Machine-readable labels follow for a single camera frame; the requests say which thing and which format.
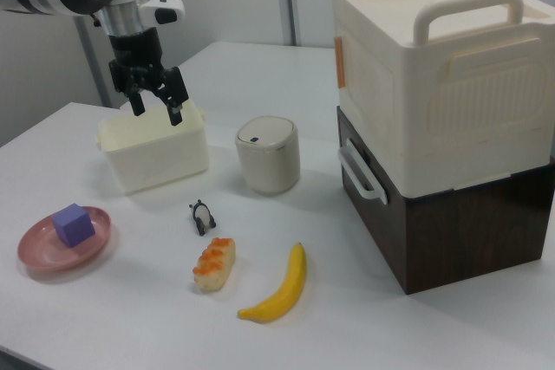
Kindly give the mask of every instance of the cream plastic box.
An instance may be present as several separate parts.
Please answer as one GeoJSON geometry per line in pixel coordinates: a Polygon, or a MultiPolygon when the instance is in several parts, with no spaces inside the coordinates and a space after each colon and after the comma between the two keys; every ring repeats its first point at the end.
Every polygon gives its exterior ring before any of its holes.
{"type": "Polygon", "coordinates": [[[172,126],[163,104],[141,116],[125,113],[102,120],[96,137],[125,193],[184,178],[208,167],[205,122],[192,99],[183,121],[172,126]]]}
{"type": "Polygon", "coordinates": [[[537,0],[333,0],[333,8],[343,54],[340,107],[402,196],[549,163],[553,7],[537,0]]]}

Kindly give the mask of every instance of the table surface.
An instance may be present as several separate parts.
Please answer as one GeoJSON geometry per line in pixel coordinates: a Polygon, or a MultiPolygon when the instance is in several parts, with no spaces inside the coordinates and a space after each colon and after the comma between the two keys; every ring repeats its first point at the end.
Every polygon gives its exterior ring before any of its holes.
{"type": "Polygon", "coordinates": [[[406,296],[342,189],[333,51],[217,43],[182,69],[208,120],[200,175],[122,195],[94,141],[120,110],[79,104],[0,148],[0,349],[59,370],[555,368],[551,225],[541,261],[406,296]],[[301,178],[276,197],[248,189],[233,144],[260,114],[291,117],[301,135],[301,178]],[[188,208],[198,198],[218,222],[205,237],[188,208]],[[25,231],[74,202],[110,214],[108,246],[78,269],[26,270],[25,231]],[[202,294],[191,270],[211,237],[233,237],[238,258],[202,294]],[[295,308],[239,320],[279,286],[296,242],[308,276],[295,308]]]}

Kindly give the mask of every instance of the white handle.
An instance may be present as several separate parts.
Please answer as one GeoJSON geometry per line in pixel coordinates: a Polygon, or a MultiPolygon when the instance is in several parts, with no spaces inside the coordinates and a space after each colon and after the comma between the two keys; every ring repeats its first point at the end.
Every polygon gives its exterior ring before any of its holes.
{"type": "Polygon", "coordinates": [[[145,27],[159,27],[166,23],[183,22],[185,6],[182,0],[149,0],[139,5],[140,22],[145,27]]]}
{"type": "Polygon", "coordinates": [[[430,23],[438,17],[488,8],[498,4],[509,5],[507,13],[509,23],[518,24],[522,22],[524,14],[523,0],[442,0],[429,3],[416,16],[415,45],[420,46],[428,42],[430,23]]]}
{"type": "Polygon", "coordinates": [[[350,140],[347,140],[347,145],[339,148],[337,156],[339,157],[339,161],[341,162],[341,166],[345,170],[345,173],[349,176],[350,180],[353,181],[353,184],[355,185],[355,188],[358,191],[358,193],[361,194],[361,197],[363,197],[364,199],[379,198],[384,205],[388,203],[388,197],[387,195],[385,195],[385,191],[383,190],[382,185],[375,177],[374,173],[372,173],[370,168],[368,168],[366,163],[364,163],[364,160],[361,158],[361,155],[359,155],[358,151],[356,150],[355,146],[352,144],[350,140]],[[370,184],[372,185],[372,188],[374,188],[372,191],[365,189],[364,186],[361,184],[361,181],[356,176],[355,171],[350,165],[350,162],[347,159],[347,157],[350,157],[350,159],[356,165],[356,167],[361,170],[365,179],[368,180],[368,182],[370,182],[370,184]]]}

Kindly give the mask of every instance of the small panda toy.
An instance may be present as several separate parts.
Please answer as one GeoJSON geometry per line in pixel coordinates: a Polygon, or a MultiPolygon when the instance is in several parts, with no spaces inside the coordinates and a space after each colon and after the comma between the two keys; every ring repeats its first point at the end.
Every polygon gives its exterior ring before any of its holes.
{"type": "Polygon", "coordinates": [[[202,201],[198,201],[195,205],[189,205],[193,210],[193,220],[197,224],[197,230],[201,236],[206,234],[206,228],[209,225],[211,229],[216,227],[214,217],[210,214],[210,210],[202,201]]]}

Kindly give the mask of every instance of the purple cube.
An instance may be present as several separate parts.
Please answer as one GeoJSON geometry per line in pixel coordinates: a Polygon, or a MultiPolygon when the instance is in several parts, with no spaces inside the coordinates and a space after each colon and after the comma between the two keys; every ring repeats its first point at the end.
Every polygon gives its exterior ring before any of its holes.
{"type": "Polygon", "coordinates": [[[77,204],[52,214],[50,219],[58,237],[68,247],[74,247],[95,234],[88,212],[77,204]]]}

